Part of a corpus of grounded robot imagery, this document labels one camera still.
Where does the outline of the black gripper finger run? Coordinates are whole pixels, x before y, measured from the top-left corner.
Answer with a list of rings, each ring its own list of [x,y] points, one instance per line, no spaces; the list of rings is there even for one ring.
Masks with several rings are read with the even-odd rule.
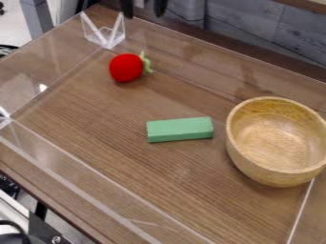
[[[153,0],[153,11],[157,17],[161,17],[169,6],[169,0]]]
[[[134,0],[121,0],[122,12],[127,18],[134,17]]]

